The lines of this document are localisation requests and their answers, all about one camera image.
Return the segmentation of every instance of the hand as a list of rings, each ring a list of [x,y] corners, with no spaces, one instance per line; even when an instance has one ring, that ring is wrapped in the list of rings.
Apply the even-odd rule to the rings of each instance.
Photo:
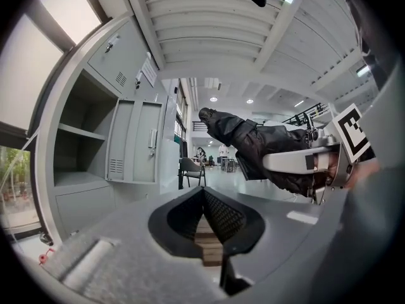
[[[344,187],[352,188],[359,180],[364,179],[379,170],[380,165],[378,164],[376,158],[357,163],[353,167],[352,175],[350,176],[349,181],[347,181],[347,184]]]

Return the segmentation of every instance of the metal locker cabinet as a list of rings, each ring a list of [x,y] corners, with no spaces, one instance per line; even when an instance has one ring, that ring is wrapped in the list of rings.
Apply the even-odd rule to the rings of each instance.
[[[156,147],[161,104],[143,102],[135,140],[134,182],[157,182]]]
[[[124,180],[125,143],[133,108],[133,101],[118,100],[116,104],[107,145],[106,178]]]
[[[119,100],[108,137],[106,179],[157,184],[163,104]]]
[[[111,186],[59,195],[56,203],[67,235],[96,223],[115,209]]]
[[[89,65],[112,86],[128,98],[135,96],[136,75],[142,68],[147,49],[136,34],[132,22],[127,22],[94,53]]]

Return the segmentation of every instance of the person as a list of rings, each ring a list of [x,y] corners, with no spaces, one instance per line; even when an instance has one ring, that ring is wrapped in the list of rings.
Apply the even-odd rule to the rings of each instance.
[[[201,164],[207,161],[207,156],[203,148],[197,148],[197,157],[200,159]]]
[[[222,161],[223,158],[228,158],[228,148],[225,144],[222,143],[222,145],[220,146],[220,148],[218,149],[218,152],[220,154],[220,163],[221,163],[221,170],[225,169],[225,162]]]
[[[208,165],[209,165],[210,167],[214,167],[214,166],[215,166],[214,157],[213,157],[212,155],[210,155],[210,156],[208,157]]]
[[[220,153],[220,157],[221,156],[228,156],[228,154],[229,154],[227,146],[225,144],[223,144],[223,143],[220,146],[220,148],[218,149],[218,152]]]

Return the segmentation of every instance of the floor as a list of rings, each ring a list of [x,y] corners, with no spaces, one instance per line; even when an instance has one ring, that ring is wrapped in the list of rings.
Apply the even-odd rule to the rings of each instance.
[[[206,167],[207,186],[212,188],[229,189],[242,194],[268,198],[271,200],[292,201],[294,203],[310,203],[311,200],[301,195],[294,195],[286,190],[281,190],[269,180],[246,181],[240,169],[236,172],[225,172],[217,167]],[[184,188],[187,188],[187,178],[183,180]],[[190,186],[198,186],[198,179],[190,178]]]
[[[39,263],[39,256],[46,253],[49,249],[49,246],[42,243],[39,239],[39,235],[34,235],[26,237],[25,239],[19,240],[18,243],[13,243],[13,249],[19,254],[34,260]]]

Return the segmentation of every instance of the door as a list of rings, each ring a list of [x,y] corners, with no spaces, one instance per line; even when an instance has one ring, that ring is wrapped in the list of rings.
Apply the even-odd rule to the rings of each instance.
[[[146,60],[146,53],[138,30],[132,22],[127,22],[94,53],[89,65],[125,97],[133,98],[136,76]]]
[[[158,183],[163,136],[163,105],[119,100],[108,146],[107,180],[132,184]]]

